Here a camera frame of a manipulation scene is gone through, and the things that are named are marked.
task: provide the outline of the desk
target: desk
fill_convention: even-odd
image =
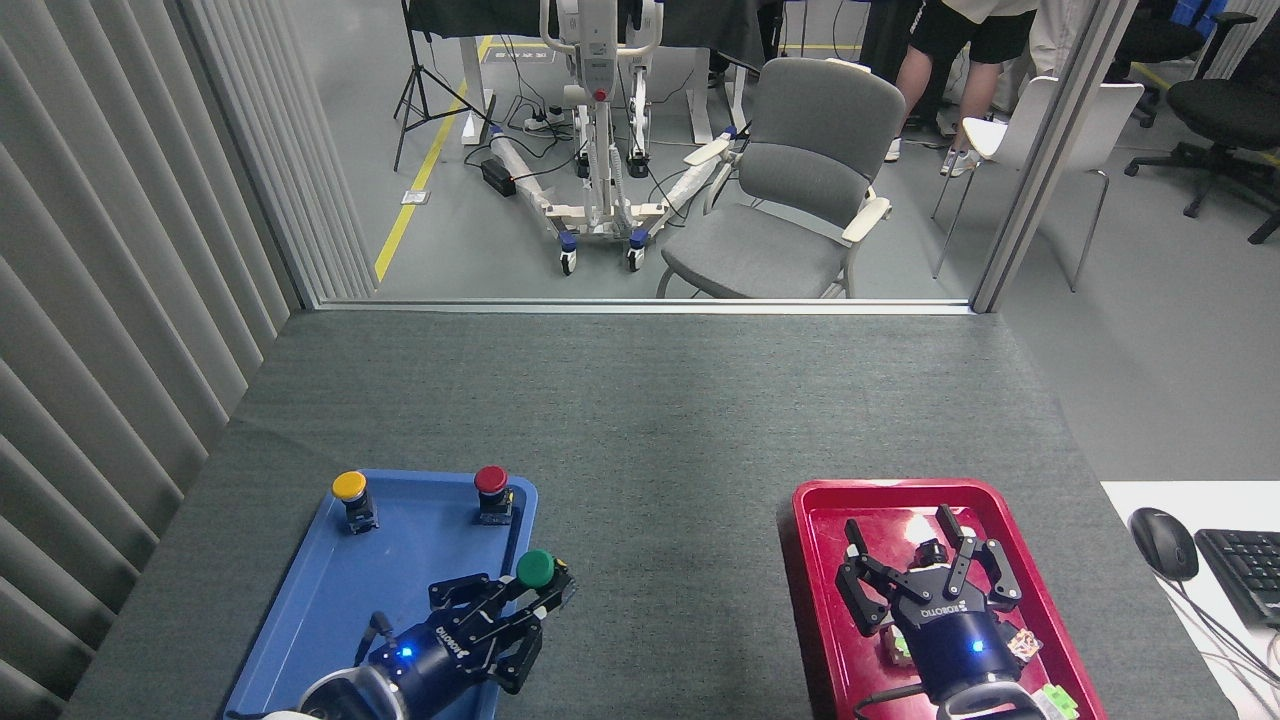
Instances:
[[[1116,512],[1125,521],[1134,510],[1151,506],[1169,512],[1181,520],[1187,529],[1196,533],[1201,528],[1230,530],[1276,530],[1280,529],[1280,480],[1270,482],[1146,482],[1146,483],[1102,483]],[[1187,593],[1210,615],[1235,633],[1251,646],[1258,657],[1266,656],[1267,643],[1275,630],[1247,629],[1231,601],[1213,577],[1213,571],[1201,556],[1199,574],[1187,582]],[[1181,600],[1170,602],[1183,607]],[[1222,655],[1216,641],[1194,621],[1190,614],[1179,614],[1187,632],[1196,646],[1203,652]],[[1271,696],[1261,682],[1242,682],[1230,667],[1217,660],[1206,660],[1213,678],[1222,692],[1235,705],[1240,720],[1275,720],[1280,717],[1280,701]]]
[[[696,47],[695,82],[686,91],[694,141],[710,142],[713,132],[707,118],[707,67],[710,50],[737,61],[759,68],[764,64],[760,46],[760,28],[755,12],[769,0],[681,0],[663,5],[662,45],[667,47]],[[475,37],[484,35],[520,35],[538,37],[538,0],[485,0],[460,3],[458,0],[413,0],[410,15],[415,29],[440,37],[457,37],[462,56],[463,77],[467,79],[467,102],[485,108],[489,90],[480,76]],[[552,6],[552,35],[556,35],[554,5]],[[626,19],[620,14],[622,22]],[[736,68],[726,87],[733,123],[742,127],[742,92],[746,70]],[[477,145],[484,133],[475,113],[467,113],[462,131],[463,145]]]
[[[580,582],[499,719],[806,717],[776,514],[842,477],[992,484],[1110,717],[1231,714],[995,315],[330,310],[285,324],[64,719],[212,719],[338,471],[486,464]]]

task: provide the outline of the green object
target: green object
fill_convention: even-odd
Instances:
[[[516,579],[531,589],[547,585],[554,574],[556,556],[545,550],[530,550],[516,562]]]
[[[1080,716],[1080,714],[1075,710],[1076,707],[1080,707],[1079,703],[1071,700],[1071,696],[1066,694],[1066,691],[1062,689],[1061,685],[1044,685],[1042,689],[1044,692],[1044,697],[1053,703],[1053,707],[1062,714],[1062,717],[1075,720]]]

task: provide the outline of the tripod stand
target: tripod stand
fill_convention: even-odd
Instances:
[[[483,118],[485,120],[484,123],[485,127],[488,127],[489,124],[488,106],[484,110],[477,109],[475,105],[468,102],[466,97],[454,92],[453,88],[449,87],[449,83],[444,82],[443,79],[436,77],[435,73],[426,69],[426,67],[422,65],[422,63],[419,60],[417,42],[415,42],[413,40],[413,29],[415,29],[413,17],[410,14],[408,3],[410,0],[401,0],[401,12],[403,12],[404,14],[404,33],[408,36],[408,51],[413,59],[413,67],[408,72],[408,79],[404,81],[404,90],[401,91],[399,101],[396,104],[396,111],[392,113],[392,118],[399,118],[401,109],[404,110],[404,117],[401,118],[399,143],[396,145],[396,163],[392,165],[393,172],[399,170],[399,158],[401,152],[404,150],[404,136],[408,135],[410,131],[417,128],[419,126],[426,124],[431,120],[438,120],[440,118],[447,118],[449,115],[457,115],[458,113],[468,113],[468,111],[475,113],[476,115]],[[426,28],[419,28],[419,29],[421,29],[422,33],[428,32]],[[444,113],[433,114],[426,105],[426,86],[422,81],[424,76],[430,78],[435,85],[443,87],[449,95],[457,97],[458,101],[462,102],[462,106],[453,110],[447,110]],[[413,104],[415,95],[417,95],[417,105]],[[488,102],[486,105],[492,106],[492,101]],[[417,119],[410,122],[410,113],[417,115]]]

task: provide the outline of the red button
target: red button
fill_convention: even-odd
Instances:
[[[507,471],[498,465],[488,465],[480,468],[476,473],[476,489],[485,493],[493,495],[495,492],[502,492],[507,487]]]

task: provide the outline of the white desk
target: white desk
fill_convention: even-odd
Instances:
[[[1193,534],[1201,528],[1231,530],[1280,529],[1280,480],[1258,482],[1143,482],[1102,483],[1120,519],[1143,506],[1157,507],[1181,520]],[[1245,629],[1231,607],[1231,601],[1217,584],[1217,578],[1201,556],[1201,570],[1187,582],[1187,593],[1210,615],[1217,618],[1235,633],[1258,657],[1266,657],[1267,643],[1274,630]],[[1217,641],[1201,629],[1194,615],[1180,598],[1170,600],[1188,634],[1202,652],[1226,655]],[[1261,680],[1239,673],[1220,660],[1206,659],[1206,664],[1222,692],[1235,705],[1242,720],[1280,720],[1280,700]],[[1277,669],[1272,662],[1272,669]]]

